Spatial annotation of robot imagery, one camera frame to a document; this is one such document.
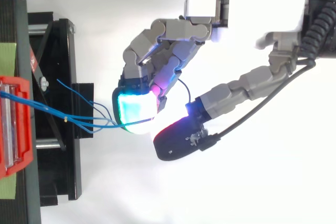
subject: red clamp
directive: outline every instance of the red clamp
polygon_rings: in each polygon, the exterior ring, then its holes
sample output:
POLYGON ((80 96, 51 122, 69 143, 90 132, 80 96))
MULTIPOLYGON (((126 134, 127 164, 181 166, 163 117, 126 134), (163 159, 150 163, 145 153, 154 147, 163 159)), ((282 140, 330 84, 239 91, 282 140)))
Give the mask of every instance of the red clamp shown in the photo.
MULTIPOLYGON (((0 91, 29 99, 29 81, 0 76, 0 91)), ((33 160, 31 126, 29 106, 0 98, 0 179, 33 160)))

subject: black wire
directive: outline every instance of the black wire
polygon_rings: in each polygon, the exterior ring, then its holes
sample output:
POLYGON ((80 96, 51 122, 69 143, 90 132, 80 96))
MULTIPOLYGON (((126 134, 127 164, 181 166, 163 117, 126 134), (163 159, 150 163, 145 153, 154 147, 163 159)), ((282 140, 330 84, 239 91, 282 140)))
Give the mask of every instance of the black wire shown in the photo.
POLYGON ((221 138, 225 136, 226 134, 233 131, 238 126, 242 125, 246 120, 248 120, 251 116, 253 116, 255 113, 257 113, 262 107, 264 107, 269 101, 271 101, 282 89, 284 89, 288 84, 290 84, 292 81, 294 81, 296 78, 298 78, 303 73, 309 71, 310 69, 314 68, 316 66, 315 61, 311 61, 310 65, 305 66, 304 68, 297 71, 295 74, 293 74, 290 78, 288 78, 285 82, 283 82, 279 87, 277 87, 268 97, 266 97, 260 104, 258 104, 254 109, 252 109, 249 113, 247 113, 245 116, 243 116, 241 119, 239 119, 237 122, 232 124, 229 128, 226 130, 218 133, 218 137, 221 138))
POLYGON ((187 89, 187 91, 188 91, 188 95, 189 95, 189 103, 191 103, 191 94, 190 94, 190 90, 189 90, 187 84, 185 84, 185 83, 184 83, 182 80, 180 80, 180 79, 179 79, 179 82, 182 83, 182 84, 185 86, 185 88, 187 89))

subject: black metal frame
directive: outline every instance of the black metal frame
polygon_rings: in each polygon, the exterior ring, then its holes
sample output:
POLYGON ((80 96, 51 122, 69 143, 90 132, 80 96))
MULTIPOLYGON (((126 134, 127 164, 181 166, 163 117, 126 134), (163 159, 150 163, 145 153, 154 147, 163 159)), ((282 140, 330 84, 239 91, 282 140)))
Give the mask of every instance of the black metal frame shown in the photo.
MULTIPOLYGON (((39 65, 34 72, 36 100, 67 114, 93 116, 91 106, 57 82, 61 80, 93 101, 93 83, 76 83, 74 35, 70 29, 74 25, 68 19, 53 21, 50 13, 30 13, 28 17, 29 25, 48 22, 43 35, 30 35, 39 65), (49 82, 46 92, 40 87, 42 77, 49 82)), ((82 193, 79 139, 93 136, 62 119, 35 113, 37 139, 56 138, 60 144, 60 148, 37 150, 41 206, 57 205, 57 195, 76 200, 82 193)))
MULTIPOLYGON (((0 0, 0 42, 17 44, 15 75, 31 82, 25 0, 0 0)), ((30 85, 30 92, 33 93, 32 85, 30 85)), ((34 160, 24 170, 17 173, 15 199, 0 200, 1 224, 41 223, 34 110, 32 110, 31 120, 34 160)))

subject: black plastic part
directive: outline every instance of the black plastic part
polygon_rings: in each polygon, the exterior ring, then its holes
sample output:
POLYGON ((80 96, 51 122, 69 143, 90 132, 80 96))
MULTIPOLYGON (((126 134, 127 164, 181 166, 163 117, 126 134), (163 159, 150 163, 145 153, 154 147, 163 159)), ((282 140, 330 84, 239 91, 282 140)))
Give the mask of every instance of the black plastic part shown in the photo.
POLYGON ((212 119, 205 110, 200 97, 197 97, 194 102, 188 103, 186 108, 188 110, 188 115, 194 116, 200 123, 205 123, 212 119))
POLYGON ((114 114, 114 119, 116 120, 116 123, 118 123, 118 124, 121 124, 119 104, 118 104, 118 96, 120 94, 123 94, 124 90, 125 90, 125 87, 118 87, 112 93, 113 114, 114 114))
MULTIPOLYGON (((305 14, 303 22, 303 35, 306 34, 313 20, 317 18, 326 3, 327 0, 309 0, 309 10, 305 14)), ((336 58, 336 29, 332 29, 327 35, 320 50, 319 58, 336 58)))
POLYGON ((316 2, 309 10, 309 21, 304 22, 304 36, 298 57, 315 60, 325 45, 326 38, 334 32, 336 22, 335 0, 316 2))
POLYGON ((185 157, 198 147, 188 139, 201 131, 203 125, 196 118, 187 116, 161 131, 154 139, 154 147, 159 159, 173 161, 185 157))
MULTIPOLYGON (((16 43, 15 76, 28 80, 32 88, 26 1, 0 0, 0 42, 16 43)), ((0 200, 1 224, 41 223, 33 110, 31 120, 34 160, 16 174, 15 199, 0 200)))
POLYGON ((218 134, 209 135, 209 136, 199 139, 197 146, 199 150, 203 152, 209 149, 210 147, 214 146, 220 139, 221 137, 218 134))
MULTIPOLYGON (((43 75, 49 82, 45 101, 52 107, 67 114, 93 116, 93 109, 73 92, 57 82, 61 80, 65 85, 81 93, 87 100, 93 101, 93 84, 77 84, 74 35, 69 31, 72 25, 68 19, 52 21, 50 13, 30 14, 30 18, 41 19, 49 23, 49 36, 30 36, 34 53, 41 51, 39 62, 43 75)), ((35 111, 37 138, 55 138, 46 115, 35 111)), ((79 138, 92 137, 91 134, 79 130, 72 123, 64 123, 55 118, 61 138, 66 149, 37 150, 38 171, 40 181, 40 202, 42 206, 57 204, 57 195, 68 195, 69 200, 80 197, 81 169, 79 138)))
POLYGON ((134 79, 121 76, 118 86, 123 87, 125 94, 148 94, 150 91, 148 76, 134 79))
MULTIPOLYGON (((94 89, 95 85, 93 83, 74 83, 72 84, 72 89, 80 93, 85 99, 88 101, 93 101, 94 98, 94 89)), ((75 115, 80 116, 88 116, 90 118, 93 117, 93 109, 90 105, 88 105, 81 97, 78 95, 75 96, 76 102, 75 102, 75 115)), ((93 120, 83 120, 87 123, 93 123, 93 120)), ((82 130, 79 127, 75 128, 75 136, 78 139, 83 138, 93 138, 93 134, 86 132, 85 130, 82 130)))
POLYGON ((28 23, 30 25, 48 24, 54 20, 53 12, 28 13, 28 23))

